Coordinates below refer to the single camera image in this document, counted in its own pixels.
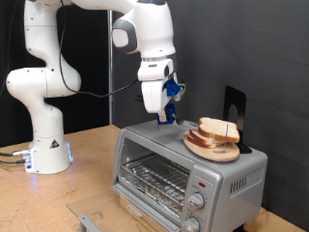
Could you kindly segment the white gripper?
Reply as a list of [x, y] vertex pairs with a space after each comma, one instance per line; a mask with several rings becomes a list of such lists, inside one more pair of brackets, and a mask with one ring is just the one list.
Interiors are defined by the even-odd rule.
[[167, 115], [163, 109], [170, 100], [178, 102], [185, 92], [185, 84], [178, 78], [173, 60], [142, 61], [138, 80], [141, 81], [146, 110], [157, 113], [158, 121], [166, 123]]

